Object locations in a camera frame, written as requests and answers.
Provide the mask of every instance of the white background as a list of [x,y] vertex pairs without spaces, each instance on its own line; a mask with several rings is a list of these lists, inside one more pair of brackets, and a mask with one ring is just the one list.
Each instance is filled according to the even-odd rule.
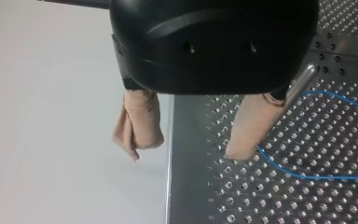
[[165,144],[134,163],[111,142],[111,34],[107,10],[0,1],[0,224],[163,223]]

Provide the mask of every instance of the metal surface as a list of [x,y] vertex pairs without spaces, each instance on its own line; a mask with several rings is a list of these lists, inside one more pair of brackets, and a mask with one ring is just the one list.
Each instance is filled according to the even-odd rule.
[[300,93],[306,89],[312,80],[318,74],[318,66],[310,63],[306,66],[305,70],[299,75],[299,78],[296,80],[296,85],[289,89],[286,97],[286,105],[292,105],[294,101],[298,98]]
[[[358,1],[321,0],[321,9],[301,68],[317,63],[320,72],[306,89],[358,102]],[[241,99],[175,96],[169,223],[358,223],[358,181],[298,179],[260,155],[224,157]],[[297,174],[358,175],[358,107],[327,95],[295,99],[260,146]]]

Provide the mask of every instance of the black device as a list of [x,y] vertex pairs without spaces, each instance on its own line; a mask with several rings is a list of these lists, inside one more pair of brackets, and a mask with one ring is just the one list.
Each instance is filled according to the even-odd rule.
[[128,90],[261,93],[297,74],[318,0],[112,0],[113,41]]

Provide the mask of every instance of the blue cable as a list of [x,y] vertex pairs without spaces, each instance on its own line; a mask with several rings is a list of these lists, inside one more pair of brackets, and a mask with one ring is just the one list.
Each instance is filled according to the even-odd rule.
[[358,103],[356,101],[350,100],[350,99],[346,98],[345,96],[333,93],[331,91],[303,91],[301,93],[301,95],[312,95],[312,94],[318,94],[318,93],[325,94],[325,95],[332,95],[332,96],[337,97],[340,100],[343,100],[343,101],[346,101],[346,102],[348,102],[348,103],[350,103],[352,105],[357,105],[358,106]]
[[[346,97],[344,96],[341,96],[339,94],[336,94],[336,93],[333,93],[331,91],[304,91],[302,92],[302,95],[311,95],[311,94],[318,94],[318,93],[321,93],[321,94],[327,94],[327,95],[333,95],[343,101],[346,101],[350,104],[353,104],[353,105],[357,105],[358,106],[358,103],[353,101],[353,100],[350,100],[350,99],[347,99]],[[320,179],[340,179],[340,180],[358,180],[358,175],[320,175],[320,176],[317,176],[317,175],[298,175],[298,174],[295,174],[295,173],[292,173],[284,168],[282,168],[279,164],[277,164],[275,161],[273,161],[265,152],[264,150],[260,147],[260,146],[257,146],[257,151],[269,162],[271,163],[275,168],[277,168],[278,170],[288,174],[288,175],[291,175],[293,177],[297,177],[297,178],[301,178],[301,179],[317,179],[317,180],[320,180]]]

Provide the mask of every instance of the beige rubber finger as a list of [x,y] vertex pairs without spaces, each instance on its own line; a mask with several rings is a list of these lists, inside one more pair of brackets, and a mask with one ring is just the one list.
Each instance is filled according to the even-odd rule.
[[133,142],[137,148],[159,147],[164,142],[159,127],[158,96],[150,91],[126,91],[124,106],[132,122]]
[[118,144],[135,161],[139,160],[139,154],[135,150],[135,144],[132,140],[132,123],[124,107],[121,106],[118,121],[113,130],[112,140]]
[[269,93],[246,95],[234,119],[227,157],[237,161],[252,158],[257,145],[282,113],[283,104],[284,101],[273,99]]
[[155,93],[125,91],[112,139],[133,160],[139,160],[136,148],[159,147],[164,142],[159,120],[159,103]]

